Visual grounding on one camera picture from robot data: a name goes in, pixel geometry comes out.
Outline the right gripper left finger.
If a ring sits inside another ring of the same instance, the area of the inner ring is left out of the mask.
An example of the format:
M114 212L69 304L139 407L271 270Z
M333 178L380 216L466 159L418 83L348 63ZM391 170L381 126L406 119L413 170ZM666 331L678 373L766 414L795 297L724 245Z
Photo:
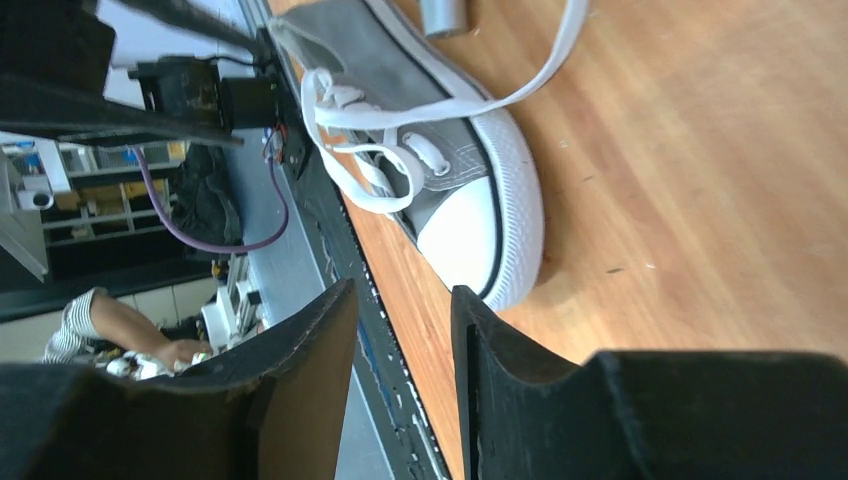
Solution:
M5 479L331 479L358 297L336 282L283 322L176 376L1 368Z

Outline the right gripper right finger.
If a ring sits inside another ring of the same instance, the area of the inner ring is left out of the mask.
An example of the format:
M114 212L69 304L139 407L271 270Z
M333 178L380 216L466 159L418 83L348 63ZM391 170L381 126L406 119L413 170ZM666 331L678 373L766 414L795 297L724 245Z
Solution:
M582 364L451 294L469 479L843 479L847 367L797 351L600 350Z

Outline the white shoelace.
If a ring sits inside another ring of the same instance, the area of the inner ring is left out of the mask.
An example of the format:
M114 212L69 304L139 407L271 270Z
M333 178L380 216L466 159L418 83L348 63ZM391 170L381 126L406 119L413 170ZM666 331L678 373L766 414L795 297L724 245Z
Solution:
M517 103L542 88L559 70L577 42L588 11L587 1L569 1L566 4L547 61L532 80L503 99L484 101L450 98L406 111L375 110L370 106L364 109L343 109L336 104L337 98L351 99L357 90L352 87L337 86L332 75L325 68L307 70L302 76L300 94L301 112L309 137L318 142L320 131L330 128L391 132L414 123L479 116ZM318 150L325 170L336 186L356 206L372 213L399 212L409 207L415 196L423 189L424 173L419 166L419 161L411 153L398 147L396 142L376 145L319 144ZM366 191L333 156L335 152L382 154L406 177L407 194L403 197L380 197Z

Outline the grey canvas sneaker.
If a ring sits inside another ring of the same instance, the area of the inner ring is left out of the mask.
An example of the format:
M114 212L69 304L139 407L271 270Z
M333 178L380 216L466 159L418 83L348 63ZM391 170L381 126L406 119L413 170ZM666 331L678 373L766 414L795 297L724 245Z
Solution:
M338 190L396 222L445 286L467 286L495 311L522 302L541 266L544 213L509 112L367 125L369 113L488 98L388 1L315 1L267 30L302 68L303 123Z

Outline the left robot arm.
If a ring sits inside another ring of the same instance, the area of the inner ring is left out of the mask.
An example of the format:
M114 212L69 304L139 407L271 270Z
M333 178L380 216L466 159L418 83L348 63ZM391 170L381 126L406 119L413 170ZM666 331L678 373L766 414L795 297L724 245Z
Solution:
M269 44L196 1L5 1L1 138L235 143L280 118Z

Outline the bystander striped sleeve forearm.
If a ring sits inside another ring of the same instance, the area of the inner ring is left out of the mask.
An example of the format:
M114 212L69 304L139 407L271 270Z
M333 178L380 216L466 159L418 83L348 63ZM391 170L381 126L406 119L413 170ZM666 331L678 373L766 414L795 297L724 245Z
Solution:
M65 306L60 326L48 340L42 361L74 363L98 341L150 355L168 367L176 361L171 341L151 320L100 287L88 290Z

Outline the bystander hand with ring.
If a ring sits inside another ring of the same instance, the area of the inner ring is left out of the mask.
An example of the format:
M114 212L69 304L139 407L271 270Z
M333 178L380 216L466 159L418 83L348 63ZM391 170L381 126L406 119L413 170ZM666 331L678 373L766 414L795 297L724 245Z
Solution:
M191 365L196 354L210 354L208 343L199 340L166 340L154 350L153 356L170 372L178 372L185 365Z

